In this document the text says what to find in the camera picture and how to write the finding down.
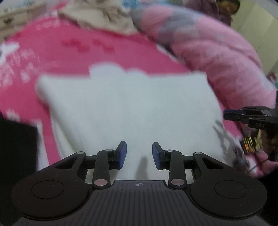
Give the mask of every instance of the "crosshair marking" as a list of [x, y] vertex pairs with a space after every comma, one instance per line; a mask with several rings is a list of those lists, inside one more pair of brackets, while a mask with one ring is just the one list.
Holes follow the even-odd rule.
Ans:
[[142, 184], [141, 182], [137, 182], [135, 185], [138, 186], [138, 187], [141, 187], [144, 184]]

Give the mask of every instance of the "black circular pad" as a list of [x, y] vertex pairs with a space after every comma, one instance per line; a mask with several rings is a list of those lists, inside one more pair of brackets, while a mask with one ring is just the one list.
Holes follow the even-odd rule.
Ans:
[[224, 180], [218, 182], [214, 189], [217, 194], [224, 198], [241, 198], [247, 192], [244, 184], [234, 180]]
[[201, 209], [221, 218], [250, 217], [267, 199], [261, 182], [232, 168], [206, 170], [190, 193]]
[[36, 183], [31, 190], [37, 198], [49, 199], [62, 194], [64, 185], [55, 180], [44, 180]]
[[15, 207], [29, 217], [51, 219], [78, 209], [87, 195], [85, 182], [72, 170], [53, 168], [18, 182], [13, 188], [12, 200]]

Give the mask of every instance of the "bedding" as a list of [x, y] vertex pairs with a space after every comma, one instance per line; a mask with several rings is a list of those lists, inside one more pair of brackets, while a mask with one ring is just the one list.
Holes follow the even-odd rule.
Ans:
[[[27, 25], [5, 43], [5, 46], [9, 45], [18, 48], [7, 51], [0, 64], [0, 111], [4, 116], [14, 115], [18, 121], [42, 125], [47, 164], [53, 164], [70, 153], [58, 152], [53, 130], [62, 134], [56, 137], [66, 139], [65, 131], [55, 119], [51, 120], [49, 107], [37, 97], [34, 87], [42, 74], [89, 78], [90, 68], [101, 62], [113, 62], [123, 70], [136, 69], [145, 74], [190, 72], [178, 59], [144, 35], [127, 37], [100, 30], [88, 31], [60, 19], [55, 13]], [[225, 109], [221, 100], [218, 103], [221, 110]], [[241, 136], [237, 126], [227, 121], [222, 124], [220, 120], [212, 132], [218, 134], [223, 150], [221, 158], [228, 162], [231, 160], [229, 154], [233, 155], [232, 146]]]
[[[230, 140], [221, 143], [222, 112], [203, 72], [146, 74], [124, 70], [115, 63], [90, 69], [91, 78], [42, 76], [40, 99], [50, 106], [64, 136], [57, 133], [60, 152], [114, 149], [127, 142], [124, 167], [113, 179], [168, 180], [168, 171], [156, 170], [152, 143], [192, 155], [196, 150], [232, 165]], [[191, 170], [187, 180], [193, 182]]]
[[75, 0], [58, 10], [58, 14], [88, 29], [99, 28], [124, 35], [137, 33], [130, 14], [116, 0]]
[[202, 13], [174, 6], [140, 6], [132, 16], [140, 31], [169, 46], [190, 69], [206, 72], [225, 106], [275, 107], [276, 88], [266, 79], [257, 53], [230, 27]]

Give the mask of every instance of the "bed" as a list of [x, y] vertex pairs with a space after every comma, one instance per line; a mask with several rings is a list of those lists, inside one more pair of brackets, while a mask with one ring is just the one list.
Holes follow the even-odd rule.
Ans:
[[[123, 69], [137, 68], [148, 74], [189, 73], [192, 69], [145, 35], [85, 30], [55, 12], [31, 22], [1, 48], [0, 111], [9, 119], [38, 126], [38, 170], [65, 157], [56, 145], [49, 107], [36, 94], [35, 84], [42, 74], [89, 77], [89, 68], [101, 62], [114, 62]], [[218, 104], [221, 110], [226, 108], [220, 100]], [[219, 136], [219, 142], [241, 138], [235, 123], [223, 121], [223, 125], [226, 131]], [[223, 144], [223, 148], [226, 146], [232, 150], [231, 143]], [[256, 164], [252, 160], [250, 163], [251, 168]]]

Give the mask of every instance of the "wooden furniture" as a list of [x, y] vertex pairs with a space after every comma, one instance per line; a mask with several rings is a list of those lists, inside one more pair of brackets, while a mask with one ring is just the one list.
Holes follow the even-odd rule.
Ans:
[[39, 3], [0, 14], [0, 42], [19, 31], [23, 25], [45, 11], [46, 3]]

